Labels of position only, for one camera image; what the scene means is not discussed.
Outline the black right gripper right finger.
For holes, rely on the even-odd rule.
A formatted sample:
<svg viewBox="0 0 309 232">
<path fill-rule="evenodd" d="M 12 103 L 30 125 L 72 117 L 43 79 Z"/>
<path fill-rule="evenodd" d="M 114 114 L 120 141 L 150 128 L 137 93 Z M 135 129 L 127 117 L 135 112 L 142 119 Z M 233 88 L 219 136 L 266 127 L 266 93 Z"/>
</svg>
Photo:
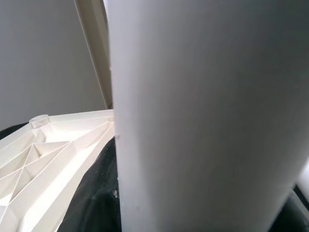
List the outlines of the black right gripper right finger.
<svg viewBox="0 0 309 232">
<path fill-rule="evenodd" d="M 308 232 L 309 202 L 298 187 L 294 187 L 274 221 L 275 232 Z"/>
</svg>

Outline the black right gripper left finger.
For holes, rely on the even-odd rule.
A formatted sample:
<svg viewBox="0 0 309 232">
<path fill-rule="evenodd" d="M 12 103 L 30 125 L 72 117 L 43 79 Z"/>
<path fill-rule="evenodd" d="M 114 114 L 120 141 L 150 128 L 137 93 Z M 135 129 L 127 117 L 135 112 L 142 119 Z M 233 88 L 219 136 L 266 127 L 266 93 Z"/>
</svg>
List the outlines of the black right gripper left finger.
<svg viewBox="0 0 309 232">
<path fill-rule="evenodd" d="M 59 232 L 120 232 L 121 214 L 115 138 L 83 175 Z"/>
</svg>

